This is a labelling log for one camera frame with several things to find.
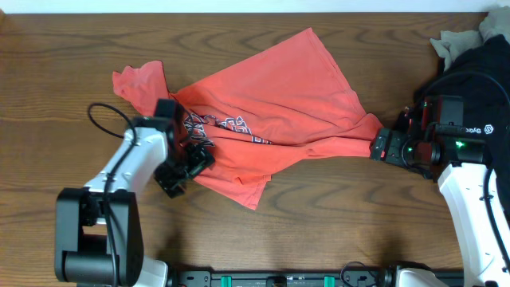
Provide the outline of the orange red t-shirt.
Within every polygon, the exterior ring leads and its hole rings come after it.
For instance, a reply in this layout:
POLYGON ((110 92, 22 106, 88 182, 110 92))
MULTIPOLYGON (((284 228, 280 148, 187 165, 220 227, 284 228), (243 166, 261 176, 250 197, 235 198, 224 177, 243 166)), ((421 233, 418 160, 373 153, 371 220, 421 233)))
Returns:
POLYGON ((303 159, 369 156, 381 128, 311 29, 176 93, 160 61, 128 66, 112 83, 145 116, 160 99, 178 101, 191 139, 214 157, 197 182, 249 209, 275 173, 303 159))

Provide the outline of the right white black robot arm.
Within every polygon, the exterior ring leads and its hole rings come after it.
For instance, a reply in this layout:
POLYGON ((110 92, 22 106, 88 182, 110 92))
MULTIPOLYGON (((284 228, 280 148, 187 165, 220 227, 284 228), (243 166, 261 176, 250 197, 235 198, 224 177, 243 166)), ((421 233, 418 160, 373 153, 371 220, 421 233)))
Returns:
POLYGON ((417 131, 381 129, 371 158, 433 180, 451 214, 465 286, 509 284, 508 208, 503 171, 488 142, 462 126, 432 123, 417 131))

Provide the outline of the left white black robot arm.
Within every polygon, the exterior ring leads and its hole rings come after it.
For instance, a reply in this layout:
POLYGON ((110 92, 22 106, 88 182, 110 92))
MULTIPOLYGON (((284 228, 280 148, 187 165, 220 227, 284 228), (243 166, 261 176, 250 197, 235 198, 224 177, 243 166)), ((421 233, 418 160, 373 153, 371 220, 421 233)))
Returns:
POLYGON ((104 169, 56 201, 54 269, 78 286, 176 286, 167 263, 145 255, 137 195, 155 179, 171 198, 214 163, 201 145, 180 144, 174 118, 128 121, 104 169))

